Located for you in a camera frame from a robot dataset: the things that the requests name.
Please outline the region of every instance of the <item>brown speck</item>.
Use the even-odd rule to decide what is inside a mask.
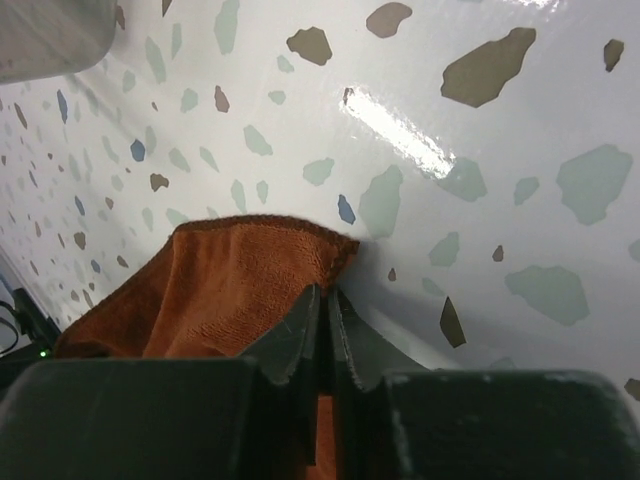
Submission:
[[[504,249],[502,248],[502,245],[498,245],[498,248],[496,248],[496,251],[493,252],[491,258],[493,258],[494,262],[501,262],[502,260],[504,260]]]
[[[20,123],[26,130],[27,128],[29,128],[29,126],[27,125],[27,119],[24,118],[24,113],[22,113],[22,108],[20,108],[20,105],[18,105],[17,103],[14,103],[13,106],[16,107],[16,114],[18,115],[18,120],[20,120]]]
[[[116,7],[116,22],[118,22],[118,25],[120,25],[120,28],[124,30],[124,26],[125,26],[124,10],[122,10],[122,7],[120,5]]]
[[[640,402],[640,380],[630,378],[627,383],[624,384],[624,389],[629,395]]]
[[[171,6],[172,1],[173,0],[162,0],[162,16],[163,17],[167,13],[167,10],[169,10],[169,7]]]
[[[149,183],[151,184],[151,189],[154,192],[157,192],[160,187],[169,187],[169,179],[159,173],[152,173],[149,176]]]
[[[620,61],[620,57],[624,52],[624,42],[620,40],[609,40],[604,46],[604,65],[607,72],[611,72]]]
[[[495,100],[505,84],[520,73],[535,40],[534,28],[514,28],[506,37],[467,53],[442,74],[442,96],[474,108]]]
[[[216,110],[223,113],[227,113],[229,111],[229,100],[227,100],[227,96],[220,88],[220,85],[216,85],[216,91],[213,98],[216,101]]]
[[[316,65],[325,65],[333,56],[324,30],[311,27],[298,32],[287,39],[287,46],[292,52]]]
[[[91,300],[91,297],[89,296],[89,292],[87,292],[83,288],[82,289],[82,295],[84,296],[84,301],[87,302],[87,305],[89,305],[89,308],[93,308],[93,301]]]
[[[87,237],[84,232],[78,232],[73,234],[73,240],[76,242],[76,245],[80,248],[80,250],[84,250],[87,246]]]
[[[440,316],[440,330],[442,330],[449,345],[453,348],[467,343],[467,339],[462,331],[462,326],[460,325],[460,320],[458,319],[458,314],[449,297],[447,297],[444,302],[444,308]]]
[[[400,22],[412,13],[413,10],[402,3],[386,3],[369,15],[367,30],[380,38],[393,37],[398,33]]]
[[[120,255],[118,255],[118,258],[116,258],[116,260],[118,261],[118,265],[120,265],[121,267],[129,268],[129,264],[127,263],[127,261]]]

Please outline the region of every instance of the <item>orange towel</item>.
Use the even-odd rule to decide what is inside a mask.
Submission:
[[[59,338],[57,358],[232,356],[273,327],[307,285],[330,287],[358,242],[304,220],[243,216],[179,226],[160,252]],[[317,467],[335,478],[330,398]]]

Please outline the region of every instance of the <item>light green speck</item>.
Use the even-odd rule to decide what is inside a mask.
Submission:
[[[629,245],[629,255],[636,262],[640,262],[640,240],[636,240],[631,245]]]
[[[583,225],[593,225],[607,216],[607,207],[616,200],[631,170],[633,158],[614,145],[602,145],[560,167],[556,182],[562,203]]]
[[[516,189],[513,192],[513,203],[518,206],[529,200],[540,187],[540,182],[536,177],[523,178],[516,183]]]
[[[93,172],[93,163],[91,163],[91,157],[86,148],[82,149],[82,158],[84,159],[84,165],[87,167],[88,172]]]
[[[7,191],[7,195],[9,195],[9,198],[11,199],[12,202],[15,202],[15,198],[13,196],[13,190],[11,190],[11,185],[9,185],[8,183],[4,186],[4,189]]]
[[[171,29],[171,59],[176,58],[176,55],[182,47],[182,25],[174,23]]]
[[[458,258],[460,251],[460,235],[451,232],[431,249],[429,261],[434,267],[450,267]]]
[[[144,146],[146,148],[147,155],[151,155],[158,145],[158,141],[156,140],[156,134],[153,131],[153,128],[147,127],[144,130]]]
[[[226,55],[233,51],[236,42],[236,30],[238,29],[239,0],[225,0],[216,17],[213,32],[218,41],[220,53]]]
[[[115,163],[120,162],[120,157],[116,155],[116,153],[113,151],[113,148],[111,148],[111,140],[109,140],[109,137],[102,136],[102,146],[104,147],[104,151],[107,152],[107,157],[109,157],[109,160]]]
[[[174,228],[189,221],[189,218],[187,218],[184,213],[174,210],[173,208],[167,208],[166,215],[167,220],[169,220],[169,223],[173,225]]]
[[[127,70],[124,72],[124,75],[122,75],[122,91],[124,93],[130,92],[135,86],[136,76],[132,71]]]
[[[87,96],[87,102],[89,102],[89,111],[97,117],[99,108],[96,94],[93,93],[93,90],[91,90],[90,88],[87,88],[84,93]]]
[[[275,90],[268,93],[271,101],[277,105],[282,105],[287,99],[287,95],[282,90]]]
[[[182,102],[180,105],[180,111],[186,113],[189,110],[194,109],[198,105],[198,94],[187,88],[182,94]]]
[[[145,208],[144,210],[142,210],[142,219],[144,220],[144,224],[147,226],[149,231],[153,232],[153,212],[151,211],[150,208]]]
[[[84,283],[84,272],[82,271],[82,267],[78,263],[77,260],[73,261],[73,270],[76,272],[76,278],[80,283]]]
[[[283,55],[278,56],[278,70],[284,73],[291,73],[295,70],[291,62],[287,60]]]
[[[258,155],[273,155],[271,145],[267,143],[262,134],[253,125],[244,127],[244,142],[247,148]]]
[[[69,155],[69,170],[71,171],[71,175],[73,175],[73,178],[77,182],[79,182],[82,177],[80,176],[80,168],[78,167],[78,162],[73,155]]]
[[[430,278],[422,279],[422,289],[429,295],[444,297],[444,292],[442,291],[442,289]]]
[[[267,203],[267,195],[269,195],[269,185],[267,184],[267,182],[265,182],[264,180],[258,182],[258,184],[256,185],[256,191],[258,193],[258,198],[260,199],[262,204],[264,205],[265,203]]]
[[[213,158],[213,155],[211,154],[211,152],[209,150],[207,150],[204,147],[200,147],[200,158],[203,159],[205,162],[207,162],[207,164],[213,168],[216,172],[219,172],[220,170],[218,170],[218,164],[216,163],[215,159]]]
[[[358,213],[374,240],[390,237],[395,230],[403,181],[400,169],[391,165],[371,179],[369,188],[360,197]]]
[[[162,59],[162,52],[156,42],[151,37],[147,37],[145,42],[145,52],[147,55],[147,62],[151,67],[153,76],[156,79],[156,83],[164,83],[167,80],[167,70],[164,66],[164,60]]]
[[[475,202],[487,194],[480,167],[473,160],[464,157],[456,158],[448,175],[436,180],[436,184],[467,202]]]
[[[590,313],[580,277],[563,267],[530,266],[510,273],[504,282],[512,295],[561,325],[574,325]]]
[[[331,175],[334,164],[335,161],[333,158],[328,157],[324,160],[316,160],[315,162],[308,163],[302,169],[302,178],[311,185],[319,187]]]
[[[120,179],[120,177],[118,175],[112,175],[111,176],[111,185],[118,192],[121,192],[122,189],[124,188],[124,184],[122,183],[122,180]]]
[[[247,213],[247,203],[244,198],[244,187],[238,180],[233,181],[233,185],[231,185],[231,198],[236,203],[236,207],[243,214]]]
[[[67,85],[69,85],[71,93],[78,93],[80,91],[80,82],[78,82],[75,75],[65,75],[64,79],[67,81]]]
[[[177,148],[171,149],[171,151],[169,152],[169,160],[183,172],[189,173],[191,171],[191,167],[187,163],[187,159],[184,158],[182,152]]]

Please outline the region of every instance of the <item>gray object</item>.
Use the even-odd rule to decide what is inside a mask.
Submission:
[[[92,67],[115,36],[116,0],[0,0],[0,84]]]

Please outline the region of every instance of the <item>glossy surface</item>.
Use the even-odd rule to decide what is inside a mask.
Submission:
[[[404,3],[376,34],[384,2],[121,2],[100,65],[0,88],[0,246],[64,327],[187,219],[305,217],[363,240],[347,294],[427,366],[636,405],[640,4]]]

